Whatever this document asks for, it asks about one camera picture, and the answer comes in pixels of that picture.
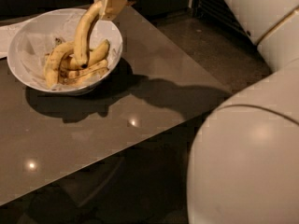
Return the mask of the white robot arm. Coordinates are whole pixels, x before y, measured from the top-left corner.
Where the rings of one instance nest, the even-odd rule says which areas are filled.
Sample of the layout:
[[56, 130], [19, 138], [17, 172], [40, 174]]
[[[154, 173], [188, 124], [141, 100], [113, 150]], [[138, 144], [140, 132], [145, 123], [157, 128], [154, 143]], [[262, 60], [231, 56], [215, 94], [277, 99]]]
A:
[[299, 0], [224, 1], [272, 73], [207, 117], [160, 224], [299, 224]]

